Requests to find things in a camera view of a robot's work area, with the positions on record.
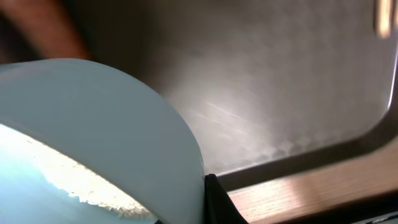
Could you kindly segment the orange carrot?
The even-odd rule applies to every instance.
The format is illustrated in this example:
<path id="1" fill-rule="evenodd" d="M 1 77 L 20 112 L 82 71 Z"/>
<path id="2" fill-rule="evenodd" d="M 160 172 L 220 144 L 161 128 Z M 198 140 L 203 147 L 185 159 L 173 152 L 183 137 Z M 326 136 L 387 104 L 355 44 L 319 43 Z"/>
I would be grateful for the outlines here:
<path id="1" fill-rule="evenodd" d="M 89 51 L 60 1 L 2 0 L 1 12 L 41 56 L 90 59 Z"/>

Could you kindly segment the light blue rice bowl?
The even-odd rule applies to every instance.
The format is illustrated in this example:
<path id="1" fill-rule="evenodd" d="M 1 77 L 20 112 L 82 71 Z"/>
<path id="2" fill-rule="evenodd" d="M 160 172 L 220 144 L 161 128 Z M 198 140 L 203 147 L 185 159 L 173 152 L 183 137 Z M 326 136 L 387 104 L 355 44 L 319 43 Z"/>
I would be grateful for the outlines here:
<path id="1" fill-rule="evenodd" d="M 2 65 L 1 222 L 127 223 L 60 188 L 94 194 L 80 166 L 162 223 L 205 221 L 199 145 L 156 91 L 87 60 Z"/>

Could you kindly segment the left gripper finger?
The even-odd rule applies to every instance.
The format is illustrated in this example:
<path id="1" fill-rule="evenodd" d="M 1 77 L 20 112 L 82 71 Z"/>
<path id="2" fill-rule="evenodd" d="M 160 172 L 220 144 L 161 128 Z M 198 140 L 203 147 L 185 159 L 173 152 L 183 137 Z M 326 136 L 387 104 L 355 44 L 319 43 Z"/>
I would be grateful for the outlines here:
<path id="1" fill-rule="evenodd" d="M 205 176 L 205 224 L 248 224 L 214 174 Z"/>

